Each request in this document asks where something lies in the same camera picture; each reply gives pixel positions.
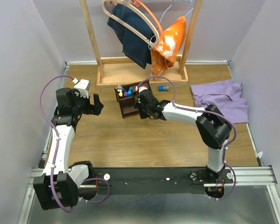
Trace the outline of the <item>blue grey cylinder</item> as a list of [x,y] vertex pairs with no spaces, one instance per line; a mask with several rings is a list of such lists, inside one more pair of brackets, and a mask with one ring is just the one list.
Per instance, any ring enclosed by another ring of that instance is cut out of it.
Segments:
[[169,91],[169,86],[165,86],[165,85],[158,86],[158,91]]

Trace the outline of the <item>brown wooden desk organizer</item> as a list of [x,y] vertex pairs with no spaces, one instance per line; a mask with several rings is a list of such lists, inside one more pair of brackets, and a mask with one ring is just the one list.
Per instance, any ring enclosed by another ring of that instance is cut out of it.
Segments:
[[135,92],[135,87],[138,84],[139,84],[139,82],[138,83],[121,85],[126,90],[125,92],[127,92],[127,93],[128,93],[129,87],[133,88],[133,91],[132,91],[133,96],[132,97],[126,97],[126,98],[119,97],[119,92],[117,91],[118,86],[116,86],[114,88],[115,95],[116,95],[116,100],[119,103],[119,107],[120,107],[120,111],[121,111],[121,115],[122,115],[123,119],[126,118],[126,117],[129,117],[129,116],[139,114],[138,109],[135,107],[135,103],[137,101],[137,98],[136,98],[137,93]]

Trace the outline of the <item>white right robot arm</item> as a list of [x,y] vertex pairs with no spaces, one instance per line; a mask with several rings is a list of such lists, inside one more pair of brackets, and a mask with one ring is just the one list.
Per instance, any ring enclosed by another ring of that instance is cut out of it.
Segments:
[[168,100],[158,101],[145,87],[136,94],[135,107],[141,119],[174,120],[196,126],[205,145],[208,147],[208,163],[204,179],[215,183],[222,178],[225,168],[224,153],[230,136],[231,125],[213,105],[194,108],[174,105]]

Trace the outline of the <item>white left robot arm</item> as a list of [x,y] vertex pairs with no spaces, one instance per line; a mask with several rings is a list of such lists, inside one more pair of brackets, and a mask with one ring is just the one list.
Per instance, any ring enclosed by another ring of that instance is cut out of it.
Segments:
[[103,104],[99,95],[93,95],[92,104],[86,89],[75,87],[56,91],[57,107],[52,126],[52,142],[47,164],[42,175],[33,180],[33,188],[43,210],[60,208],[71,213],[77,205],[79,187],[94,180],[90,161],[69,166],[70,148],[76,127],[83,114],[98,116]]

